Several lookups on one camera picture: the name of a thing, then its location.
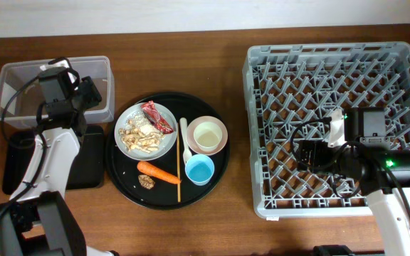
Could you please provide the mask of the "red snack wrapper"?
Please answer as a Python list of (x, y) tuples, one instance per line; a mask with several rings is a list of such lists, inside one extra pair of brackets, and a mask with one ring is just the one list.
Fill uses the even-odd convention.
[(154, 102), (151, 100), (145, 102), (141, 105), (142, 112), (144, 116), (150, 121), (150, 123), (161, 133), (171, 134), (174, 129), (169, 125), (169, 123), (161, 116), (155, 107)]

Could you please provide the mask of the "grey dishwasher rack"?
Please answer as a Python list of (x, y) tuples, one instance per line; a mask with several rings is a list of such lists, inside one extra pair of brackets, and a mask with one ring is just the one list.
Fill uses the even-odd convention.
[(243, 91), (253, 208), (266, 220), (369, 215), (350, 178), (297, 169), (292, 150), (329, 135), (337, 109), (381, 107), (393, 150), (410, 150), (410, 45), (333, 43), (249, 48)]

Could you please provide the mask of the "blue cup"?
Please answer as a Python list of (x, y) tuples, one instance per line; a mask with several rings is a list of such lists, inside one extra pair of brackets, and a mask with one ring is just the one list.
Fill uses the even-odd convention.
[(204, 154), (195, 154), (185, 166), (186, 177), (197, 186), (204, 186), (214, 175), (214, 162)]

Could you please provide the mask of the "pink bowl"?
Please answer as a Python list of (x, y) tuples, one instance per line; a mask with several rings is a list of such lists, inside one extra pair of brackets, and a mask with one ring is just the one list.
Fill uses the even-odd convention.
[[(217, 146), (217, 148), (213, 151), (210, 152), (206, 152), (201, 150), (198, 145), (196, 144), (196, 142), (194, 141), (194, 129), (201, 124), (202, 122), (213, 122), (216, 123), (217, 125), (219, 125), (219, 127), (221, 128), (222, 131), (222, 140), (219, 143), (219, 145)], [(198, 154), (205, 154), (205, 155), (214, 155), (217, 154), (218, 152), (220, 152), (226, 145), (228, 139), (228, 131), (227, 128), (225, 126), (225, 124), (218, 118), (216, 117), (212, 117), (212, 116), (202, 116), (202, 117), (198, 117), (195, 120), (193, 120), (187, 127), (187, 142), (188, 145), (190, 147), (190, 149), (192, 149), (194, 152), (198, 153)]]

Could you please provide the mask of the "cream cup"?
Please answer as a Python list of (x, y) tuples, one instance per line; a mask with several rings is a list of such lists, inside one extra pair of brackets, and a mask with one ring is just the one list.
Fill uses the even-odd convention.
[(194, 129), (193, 136), (201, 150), (210, 152), (215, 150), (221, 142), (222, 131), (216, 123), (202, 122)]

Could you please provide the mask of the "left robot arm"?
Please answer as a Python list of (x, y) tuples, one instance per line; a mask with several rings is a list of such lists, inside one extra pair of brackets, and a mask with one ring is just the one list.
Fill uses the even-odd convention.
[(36, 114), (34, 149), (18, 188), (0, 204), (0, 255), (102, 255), (86, 244), (64, 195), (87, 129), (84, 112), (102, 98), (72, 68), (40, 72), (45, 98)]

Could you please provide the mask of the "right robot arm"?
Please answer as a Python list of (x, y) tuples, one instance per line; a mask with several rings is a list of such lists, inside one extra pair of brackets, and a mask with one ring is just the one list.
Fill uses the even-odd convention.
[(386, 255), (410, 255), (410, 151), (392, 150), (380, 107), (335, 110), (320, 123), (327, 141), (302, 140), (291, 151), (302, 171), (352, 178), (376, 218)]

